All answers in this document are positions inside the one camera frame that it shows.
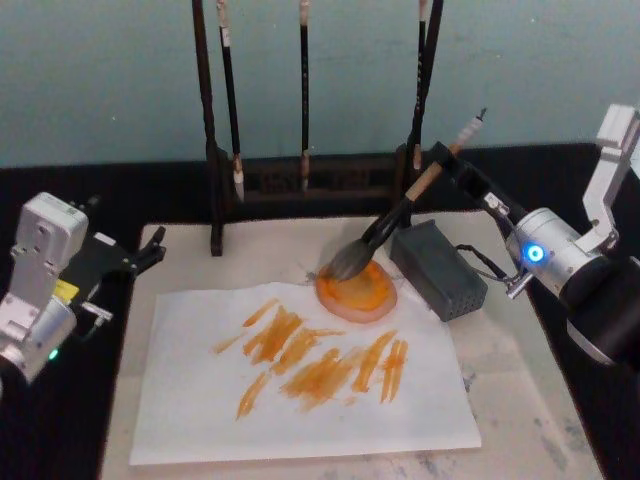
white table surface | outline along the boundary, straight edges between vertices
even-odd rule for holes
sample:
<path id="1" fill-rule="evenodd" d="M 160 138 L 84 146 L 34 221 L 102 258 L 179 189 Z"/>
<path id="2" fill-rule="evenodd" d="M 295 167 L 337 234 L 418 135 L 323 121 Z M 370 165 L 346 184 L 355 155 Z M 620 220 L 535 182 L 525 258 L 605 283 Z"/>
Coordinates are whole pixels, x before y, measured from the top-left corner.
<path id="1" fill-rule="evenodd" d="M 484 212 L 435 213 L 456 243 L 472 243 L 509 272 L 513 264 Z M 305 283 L 335 250 L 359 236 L 370 218 L 297 219 L 227 225 L 224 256 L 209 256 L 210 227 L 167 227 L 165 260 L 134 288 L 116 380 L 104 479 L 601 479 L 591 448 L 526 294 L 509 300 L 488 282 L 483 308 L 449 322 L 469 401 L 482 435 L 473 450 L 256 462 L 129 466 L 155 296 L 241 288 L 270 281 Z M 156 226 L 147 226 L 142 242 Z M 394 273 L 385 249 L 376 259 Z"/>

blue wall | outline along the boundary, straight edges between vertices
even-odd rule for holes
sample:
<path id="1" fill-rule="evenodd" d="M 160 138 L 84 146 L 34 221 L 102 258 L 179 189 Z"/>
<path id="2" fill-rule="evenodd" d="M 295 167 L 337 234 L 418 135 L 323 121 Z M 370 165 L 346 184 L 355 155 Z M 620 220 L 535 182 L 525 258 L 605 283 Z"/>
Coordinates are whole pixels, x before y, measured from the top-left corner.
<path id="1" fill-rule="evenodd" d="M 230 149 L 215 2 L 216 126 Z M 297 154 L 297 0 L 229 0 L 245 157 Z M 391 151 L 414 98 L 417 0 L 313 0 L 311 145 Z M 448 0 L 425 142 L 489 107 L 481 145 L 588 140 L 640 96 L 637 0 Z M 201 158 L 188 0 L 0 2 L 0 166 Z"/>

blue led light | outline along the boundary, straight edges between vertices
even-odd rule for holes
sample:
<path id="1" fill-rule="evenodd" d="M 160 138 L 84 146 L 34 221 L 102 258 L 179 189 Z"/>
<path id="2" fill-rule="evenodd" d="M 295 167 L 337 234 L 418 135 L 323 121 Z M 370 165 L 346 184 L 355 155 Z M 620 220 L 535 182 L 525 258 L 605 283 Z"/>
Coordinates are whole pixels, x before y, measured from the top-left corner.
<path id="1" fill-rule="evenodd" d="M 529 245 L 526 248 L 526 254 L 531 263 L 538 263 L 544 258 L 544 250 L 539 245 Z"/>

orange paint dish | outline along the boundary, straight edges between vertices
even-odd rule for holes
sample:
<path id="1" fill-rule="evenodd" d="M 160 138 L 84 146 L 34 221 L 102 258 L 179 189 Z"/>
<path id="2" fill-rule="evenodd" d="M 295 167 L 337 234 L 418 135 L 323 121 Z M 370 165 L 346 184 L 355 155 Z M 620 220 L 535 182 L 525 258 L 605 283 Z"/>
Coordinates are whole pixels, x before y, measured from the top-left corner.
<path id="1" fill-rule="evenodd" d="M 316 294 L 331 313 L 354 323 L 379 320 L 398 301 L 391 277 L 374 261 L 349 280 L 338 282 L 328 278 L 324 269 L 316 277 Z"/>

paper sheet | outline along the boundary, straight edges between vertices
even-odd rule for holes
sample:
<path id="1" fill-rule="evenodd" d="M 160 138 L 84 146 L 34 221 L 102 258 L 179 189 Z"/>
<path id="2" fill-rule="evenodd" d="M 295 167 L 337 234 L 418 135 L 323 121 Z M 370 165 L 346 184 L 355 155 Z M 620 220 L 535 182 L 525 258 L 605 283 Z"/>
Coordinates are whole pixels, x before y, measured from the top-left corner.
<path id="1" fill-rule="evenodd" d="M 328 313 L 309 286 L 270 283 L 158 296 L 130 463 L 479 447 L 480 434 L 447 325 L 410 285 L 402 281 L 396 285 L 396 308 L 373 326 L 350 324 Z M 236 419 L 247 388 L 271 367 L 267 362 L 251 365 L 243 345 L 271 322 L 277 306 L 254 326 L 242 324 L 272 298 L 303 317 L 304 327 L 345 334 L 320 338 L 295 368 L 282 376 L 271 374 L 251 412 Z M 331 399 L 307 412 L 302 411 L 299 398 L 280 391 L 300 368 L 318 361 L 329 349 L 339 348 L 341 354 L 354 347 L 366 349 L 390 330 L 397 330 L 395 339 L 408 342 L 392 402 L 381 403 L 384 372 L 379 367 L 368 392 L 352 391 L 358 375 L 355 369 Z M 224 352 L 213 352 L 216 345 L 238 335 L 243 336 Z M 392 342 L 384 349 L 380 365 L 391 348 Z"/>

